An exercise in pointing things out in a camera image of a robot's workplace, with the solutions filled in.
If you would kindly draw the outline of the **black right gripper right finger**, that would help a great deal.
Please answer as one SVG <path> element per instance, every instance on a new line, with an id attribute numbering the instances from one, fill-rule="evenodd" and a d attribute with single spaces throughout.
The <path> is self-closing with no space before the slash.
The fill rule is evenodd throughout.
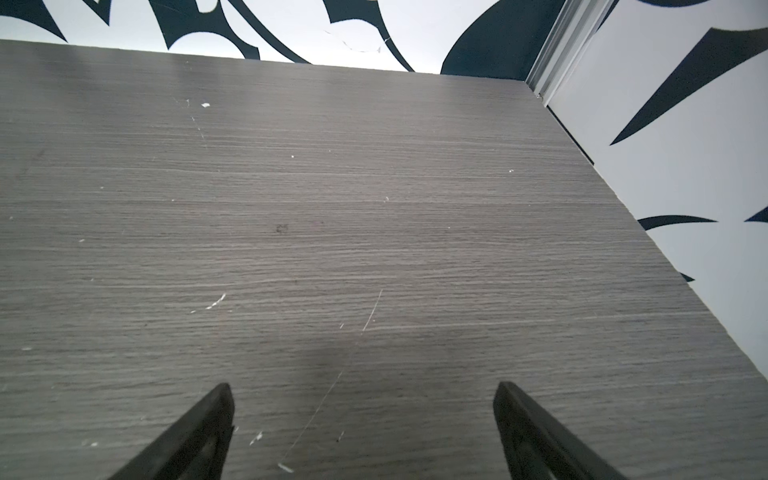
<path id="1" fill-rule="evenodd" d="M 493 411 L 511 478 L 624 477 L 515 383 L 498 385 Z"/>

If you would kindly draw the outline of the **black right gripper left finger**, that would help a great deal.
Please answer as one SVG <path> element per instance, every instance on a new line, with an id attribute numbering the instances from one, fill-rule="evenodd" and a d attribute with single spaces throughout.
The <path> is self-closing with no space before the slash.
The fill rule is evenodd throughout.
<path id="1" fill-rule="evenodd" d="M 235 403 L 220 383 L 112 475 L 114 479 L 219 479 L 234 432 Z"/>

